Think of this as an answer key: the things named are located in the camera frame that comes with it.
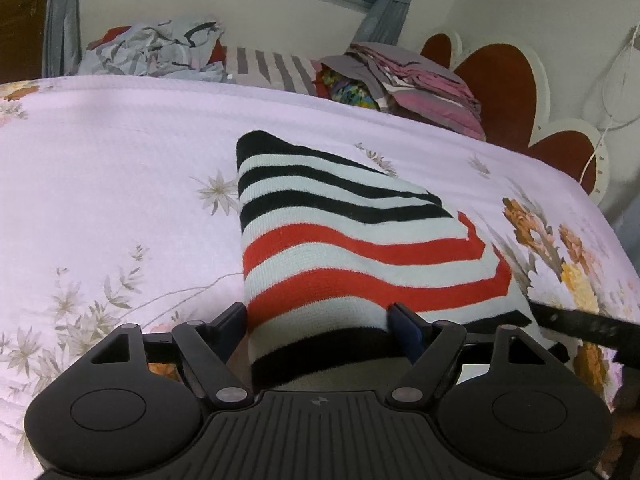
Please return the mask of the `colourful patterned cloth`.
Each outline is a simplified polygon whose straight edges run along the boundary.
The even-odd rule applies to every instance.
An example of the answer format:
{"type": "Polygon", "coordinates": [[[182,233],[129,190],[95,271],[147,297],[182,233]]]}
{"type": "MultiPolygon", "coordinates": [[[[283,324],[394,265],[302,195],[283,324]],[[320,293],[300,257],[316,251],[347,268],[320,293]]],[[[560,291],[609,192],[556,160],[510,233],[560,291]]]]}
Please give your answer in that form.
{"type": "Polygon", "coordinates": [[[314,85],[320,98],[368,110],[380,109],[363,82],[348,79],[330,68],[318,71],[314,85]]]}

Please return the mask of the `brown wooden door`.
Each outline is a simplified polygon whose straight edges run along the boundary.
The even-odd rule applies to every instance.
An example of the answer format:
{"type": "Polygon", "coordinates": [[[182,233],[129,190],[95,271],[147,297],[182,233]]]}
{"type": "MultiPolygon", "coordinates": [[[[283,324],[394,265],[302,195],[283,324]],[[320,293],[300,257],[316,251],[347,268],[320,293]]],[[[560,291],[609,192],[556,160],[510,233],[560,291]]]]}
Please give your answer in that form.
{"type": "Polygon", "coordinates": [[[39,78],[48,0],[0,0],[1,82],[39,78]]]}

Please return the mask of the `stack of folded pink bedding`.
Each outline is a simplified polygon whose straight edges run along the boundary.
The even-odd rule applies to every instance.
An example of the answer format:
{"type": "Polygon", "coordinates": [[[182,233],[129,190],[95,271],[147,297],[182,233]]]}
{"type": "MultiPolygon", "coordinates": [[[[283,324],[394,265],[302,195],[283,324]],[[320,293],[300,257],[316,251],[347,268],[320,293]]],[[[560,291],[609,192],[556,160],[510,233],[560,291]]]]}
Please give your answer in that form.
{"type": "Polygon", "coordinates": [[[480,102],[468,85],[420,54],[390,44],[354,42],[345,53],[326,56],[319,65],[318,71],[330,68],[363,82],[379,112],[486,139],[480,102]]]}

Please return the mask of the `grey curtain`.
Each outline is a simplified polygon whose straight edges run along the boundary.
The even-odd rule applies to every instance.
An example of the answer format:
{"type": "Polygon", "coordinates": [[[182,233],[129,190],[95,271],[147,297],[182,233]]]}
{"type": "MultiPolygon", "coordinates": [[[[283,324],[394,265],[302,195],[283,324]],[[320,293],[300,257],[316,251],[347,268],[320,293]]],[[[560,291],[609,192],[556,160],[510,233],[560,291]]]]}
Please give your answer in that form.
{"type": "Polygon", "coordinates": [[[352,42],[376,42],[394,46],[400,37],[412,0],[375,0],[352,42]]]}
{"type": "Polygon", "coordinates": [[[80,63],[79,0],[48,0],[44,21],[42,76],[69,75],[80,63]]]}

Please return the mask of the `left grey curtain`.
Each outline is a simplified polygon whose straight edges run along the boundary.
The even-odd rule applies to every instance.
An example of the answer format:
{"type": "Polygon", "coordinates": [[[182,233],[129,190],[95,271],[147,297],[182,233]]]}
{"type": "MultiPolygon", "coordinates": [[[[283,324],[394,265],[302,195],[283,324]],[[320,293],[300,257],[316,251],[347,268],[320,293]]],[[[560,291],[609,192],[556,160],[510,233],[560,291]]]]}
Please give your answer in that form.
{"type": "Polygon", "coordinates": [[[48,0],[44,21],[42,76],[69,75],[80,63],[79,0],[48,0]]]}

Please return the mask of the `right grey curtain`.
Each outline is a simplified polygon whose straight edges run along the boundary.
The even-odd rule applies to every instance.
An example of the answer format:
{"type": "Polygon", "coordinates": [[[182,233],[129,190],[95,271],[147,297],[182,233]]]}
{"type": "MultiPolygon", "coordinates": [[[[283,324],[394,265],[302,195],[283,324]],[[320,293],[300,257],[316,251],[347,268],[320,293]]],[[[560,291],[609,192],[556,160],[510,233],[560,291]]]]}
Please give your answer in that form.
{"type": "Polygon", "coordinates": [[[400,37],[412,0],[375,0],[352,42],[376,42],[394,46],[400,37]]]}

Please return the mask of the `striped knit sweater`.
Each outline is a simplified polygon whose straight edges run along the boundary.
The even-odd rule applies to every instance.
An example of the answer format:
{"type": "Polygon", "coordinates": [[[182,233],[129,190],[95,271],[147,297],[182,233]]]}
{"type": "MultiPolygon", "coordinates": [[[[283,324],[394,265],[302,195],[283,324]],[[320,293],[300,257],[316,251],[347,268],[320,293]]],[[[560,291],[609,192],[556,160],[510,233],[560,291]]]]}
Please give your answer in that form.
{"type": "Polygon", "coordinates": [[[393,304],[477,333],[520,326],[554,356],[506,258],[425,188],[252,131],[236,144],[255,391],[386,390],[410,366],[393,304]]]}

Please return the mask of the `red and white headboard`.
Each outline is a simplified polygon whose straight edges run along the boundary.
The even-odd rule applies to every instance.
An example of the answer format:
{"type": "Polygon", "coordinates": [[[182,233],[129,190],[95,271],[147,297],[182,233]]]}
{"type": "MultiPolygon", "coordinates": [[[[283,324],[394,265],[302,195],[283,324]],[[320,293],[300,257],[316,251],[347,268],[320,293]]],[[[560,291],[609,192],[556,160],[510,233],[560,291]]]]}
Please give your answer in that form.
{"type": "Polygon", "coordinates": [[[427,38],[421,54],[468,85],[480,101],[488,143],[564,172],[593,203],[602,202],[610,161],[600,131],[580,118],[550,118],[547,72],[531,47],[518,40],[488,39],[466,48],[457,32],[441,28],[427,38]]]}

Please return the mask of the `pink floral bed sheet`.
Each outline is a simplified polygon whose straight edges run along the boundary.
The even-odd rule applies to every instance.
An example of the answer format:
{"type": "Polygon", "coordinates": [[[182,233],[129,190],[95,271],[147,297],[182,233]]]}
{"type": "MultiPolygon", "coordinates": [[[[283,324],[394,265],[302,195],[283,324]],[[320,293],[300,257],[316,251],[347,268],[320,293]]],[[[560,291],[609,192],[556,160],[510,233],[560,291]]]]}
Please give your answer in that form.
{"type": "Polygon", "coordinates": [[[441,128],[286,92],[126,76],[1,89],[6,479],[595,479],[638,365],[538,326],[468,333],[437,404],[386,390],[212,405],[171,331],[245,303],[236,144],[265,131],[438,196],[528,303],[639,325],[639,278],[582,188],[441,128]]]}

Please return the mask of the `grey striped mattress cover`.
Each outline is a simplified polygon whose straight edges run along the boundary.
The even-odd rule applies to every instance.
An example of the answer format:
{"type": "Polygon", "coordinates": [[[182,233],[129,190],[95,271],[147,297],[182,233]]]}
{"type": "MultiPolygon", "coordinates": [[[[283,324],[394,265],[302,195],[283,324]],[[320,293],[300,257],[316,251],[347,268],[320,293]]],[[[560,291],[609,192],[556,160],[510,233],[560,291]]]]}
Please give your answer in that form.
{"type": "Polygon", "coordinates": [[[316,96],[320,65],[295,54],[226,47],[226,71],[235,84],[316,96]]]}

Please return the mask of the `crumpled grey clothes pile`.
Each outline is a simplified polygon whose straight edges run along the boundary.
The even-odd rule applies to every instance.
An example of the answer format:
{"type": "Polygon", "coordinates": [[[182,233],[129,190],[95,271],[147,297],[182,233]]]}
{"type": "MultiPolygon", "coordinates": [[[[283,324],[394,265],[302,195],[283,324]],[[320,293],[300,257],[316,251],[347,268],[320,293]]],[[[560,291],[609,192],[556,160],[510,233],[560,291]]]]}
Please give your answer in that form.
{"type": "Polygon", "coordinates": [[[173,18],[111,29],[88,46],[76,73],[228,82],[223,34],[216,18],[173,18]]]}

